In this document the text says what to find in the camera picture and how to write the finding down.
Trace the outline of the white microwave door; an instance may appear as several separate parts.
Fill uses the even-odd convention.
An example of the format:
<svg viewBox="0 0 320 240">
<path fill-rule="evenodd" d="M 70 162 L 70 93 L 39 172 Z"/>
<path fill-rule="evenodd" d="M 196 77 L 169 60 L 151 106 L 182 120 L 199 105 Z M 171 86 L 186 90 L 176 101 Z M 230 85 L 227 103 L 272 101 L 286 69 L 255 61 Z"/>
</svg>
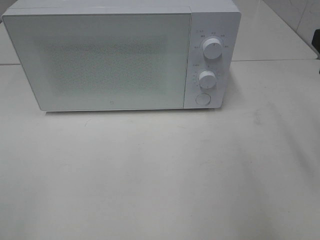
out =
<svg viewBox="0 0 320 240">
<path fill-rule="evenodd" d="M 191 16 L 25 15 L 3 18 L 39 108 L 179 109 Z"/>
</svg>

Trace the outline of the white microwave oven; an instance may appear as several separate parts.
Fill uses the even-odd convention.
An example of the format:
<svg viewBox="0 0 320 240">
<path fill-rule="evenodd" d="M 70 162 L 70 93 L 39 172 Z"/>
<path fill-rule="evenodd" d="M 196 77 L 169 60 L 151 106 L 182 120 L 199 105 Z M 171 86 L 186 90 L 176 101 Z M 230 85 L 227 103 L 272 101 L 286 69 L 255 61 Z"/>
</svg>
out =
<svg viewBox="0 0 320 240">
<path fill-rule="evenodd" d="M 219 108 L 242 16 L 231 0 L 18 0 L 1 19 L 5 26 L 5 16 L 165 14 L 190 15 L 183 107 L 102 111 Z"/>
</svg>

